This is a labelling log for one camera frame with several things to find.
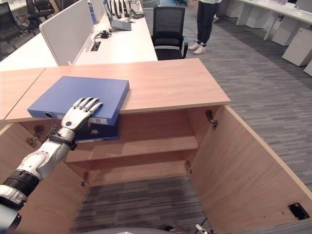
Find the white drawer unit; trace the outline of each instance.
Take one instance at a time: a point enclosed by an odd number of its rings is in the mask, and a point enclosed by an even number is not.
[[[312,76],[312,61],[309,62],[309,64],[307,65],[307,67],[304,69],[304,71],[306,73],[308,73],[310,76]]]
[[[272,41],[277,44],[288,46],[293,40],[300,27],[308,27],[309,24],[296,20],[291,17],[284,16],[280,26],[278,27]]]
[[[242,12],[244,3],[235,1],[235,0],[230,0],[228,9],[226,11],[226,16],[231,17],[231,18],[237,18],[239,17],[240,13]]]
[[[267,9],[254,6],[247,19],[246,25],[251,28],[265,28],[271,14],[272,12]]]
[[[297,65],[307,65],[312,59],[312,30],[300,28],[286,52],[283,59]]]

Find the black pants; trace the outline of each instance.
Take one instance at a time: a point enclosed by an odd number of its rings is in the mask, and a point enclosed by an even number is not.
[[[206,44],[210,38],[214,15],[218,11],[219,3],[210,4],[198,1],[197,12],[197,43]]]

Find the robotic arm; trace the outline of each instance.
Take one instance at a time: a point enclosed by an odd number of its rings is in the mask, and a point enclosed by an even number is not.
[[[28,196],[68,152],[76,148],[75,135],[87,128],[88,119],[102,104],[92,97],[75,102],[64,116],[59,131],[49,136],[37,151],[27,155],[0,185],[0,231],[18,226],[21,221],[18,211]]]

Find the desk divider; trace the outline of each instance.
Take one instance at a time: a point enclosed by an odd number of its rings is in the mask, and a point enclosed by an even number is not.
[[[87,0],[79,0],[39,26],[58,66],[74,64],[90,45],[93,22]]]
[[[96,20],[100,22],[105,12],[103,0],[92,0],[92,6]]]

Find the cabinet door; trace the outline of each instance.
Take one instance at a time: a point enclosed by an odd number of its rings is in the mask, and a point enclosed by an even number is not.
[[[217,233],[297,221],[288,206],[312,215],[312,193],[229,107],[220,107],[191,164],[193,187]]]
[[[17,168],[21,160],[33,152],[25,140],[32,135],[19,123],[9,124],[0,131],[0,183]],[[22,233],[68,233],[83,201],[88,184],[61,162],[29,196],[20,210]]]

